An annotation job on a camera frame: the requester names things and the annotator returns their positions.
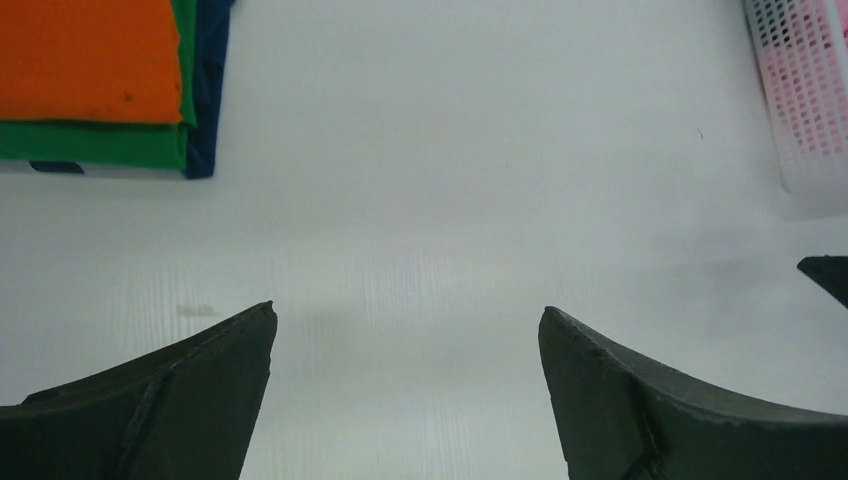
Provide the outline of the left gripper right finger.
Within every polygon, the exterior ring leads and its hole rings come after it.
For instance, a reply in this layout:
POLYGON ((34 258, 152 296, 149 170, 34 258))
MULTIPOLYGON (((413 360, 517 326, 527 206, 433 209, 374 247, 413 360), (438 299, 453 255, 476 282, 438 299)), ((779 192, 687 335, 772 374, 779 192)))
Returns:
POLYGON ((555 307, 538 344, 572 479, 843 479, 847 419, 733 392, 555 307))

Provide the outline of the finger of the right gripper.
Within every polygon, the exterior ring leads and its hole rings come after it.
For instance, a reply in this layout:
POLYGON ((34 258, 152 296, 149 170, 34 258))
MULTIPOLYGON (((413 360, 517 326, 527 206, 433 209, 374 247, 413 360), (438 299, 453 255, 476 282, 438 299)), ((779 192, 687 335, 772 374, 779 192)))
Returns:
POLYGON ((845 308, 848 307, 846 256, 808 256, 800 260, 797 269, 845 308))

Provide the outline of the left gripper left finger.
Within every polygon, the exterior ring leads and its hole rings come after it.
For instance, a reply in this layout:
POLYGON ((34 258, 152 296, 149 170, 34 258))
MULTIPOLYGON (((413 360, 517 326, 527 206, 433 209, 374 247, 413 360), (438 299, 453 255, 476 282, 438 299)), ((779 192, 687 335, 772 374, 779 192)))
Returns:
POLYGON ((236 479, 270 376, 263 302, 1 410, 5 479, 236 479))

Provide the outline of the orange t shirt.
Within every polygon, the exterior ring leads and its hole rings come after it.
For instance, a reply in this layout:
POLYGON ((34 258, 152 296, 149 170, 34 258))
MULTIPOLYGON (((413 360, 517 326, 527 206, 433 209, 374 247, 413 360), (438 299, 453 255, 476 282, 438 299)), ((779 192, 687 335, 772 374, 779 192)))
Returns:
POLYGON ((179 44, 169 1, 4 1, 1 118, 176 124, 179 44))

